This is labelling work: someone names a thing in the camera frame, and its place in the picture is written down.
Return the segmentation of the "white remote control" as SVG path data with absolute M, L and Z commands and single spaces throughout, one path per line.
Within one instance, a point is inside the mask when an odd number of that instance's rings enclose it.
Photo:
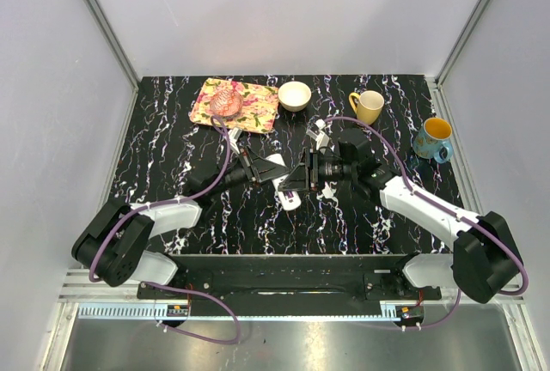
M 280 166 L 284 166 L 284 158 L 281 156 L 281 154 L 271 154 L 267 156 L 266 158 L 268 161 L 271 161 L 273 163 L 276 163 Z M 283 174 L 282 176 L 274 179 L 272 181 L 272 184 L 275 188 L 275 192 L 278 195 L 279 202 L 282 205 L 283 210 L 285 211 L 293 211 L 296 210 L 302 203 L 298 193 L 296 191 L 286 191 L 282 192 L 278 189 L 279 185 L 284 181 L 284 179 L 288 176 L 287 173 Z

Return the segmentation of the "white battery cover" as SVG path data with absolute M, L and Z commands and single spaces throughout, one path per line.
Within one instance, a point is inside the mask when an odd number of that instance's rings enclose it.
M 321 190 L 321 194 L 325 199 L 334 199 L 335 190 L 328 183 L 326 183 Z

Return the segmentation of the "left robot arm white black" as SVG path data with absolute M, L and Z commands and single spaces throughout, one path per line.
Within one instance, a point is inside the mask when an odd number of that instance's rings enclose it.
M 93 271 L 95 280 L 111 287 L 129 280 L 150 282 L 167 298 L 179 297 L 186 288 L 185 276 L 174 259 L 146 249 L 149 239 L 195 227 L 221 192 L 247 183 L 261 185 L 287 173 L 281 155 L 264 158 L 241 148 L 226 170 L 213 164 L 196 169 L 176 198 L 150 205 L 108 200 L 74 243 L 71 256 Z

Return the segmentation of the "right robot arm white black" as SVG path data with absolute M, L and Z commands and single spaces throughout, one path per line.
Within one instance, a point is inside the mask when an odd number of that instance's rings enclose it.
M 449 253 L 403 258 L 382 280 L 395 295 L 409 299 L 426 287 L 454 288 L 478 303 L 487 303 L 519 274 L 522 260 L 501 215 L 480 216 L 413 184 L 376 161 L 357 128 L 344 130 L 337 145 L 335 152 L 316 145 L 304 149 L 278 190 L 318 192 L 330 182 L 347 181 L 359 197 L 436 236 Z

